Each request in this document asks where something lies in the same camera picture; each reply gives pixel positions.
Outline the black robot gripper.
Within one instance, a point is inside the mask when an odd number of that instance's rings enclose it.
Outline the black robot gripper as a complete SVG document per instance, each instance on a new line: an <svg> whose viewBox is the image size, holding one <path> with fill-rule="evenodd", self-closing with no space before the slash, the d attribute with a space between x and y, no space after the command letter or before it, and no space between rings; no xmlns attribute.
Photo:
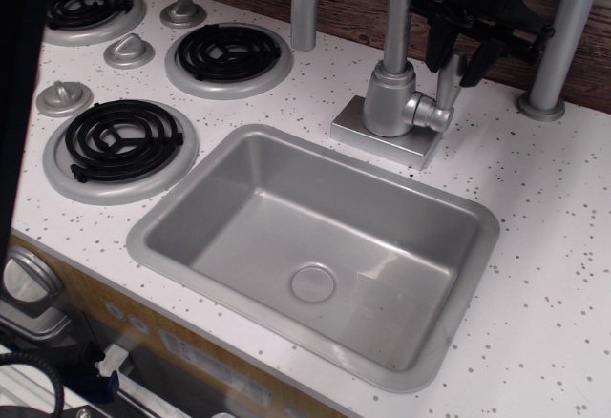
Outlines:
<svg viewBox="0 0 611 418"><path fill-rule="evenodd" d="M523 0L412 0L411 11L429 24L425 63L432 73L443 67L460 34L480 43L462 76L463 88L475 87L500 56L537 63L555 32Z"/></svg>

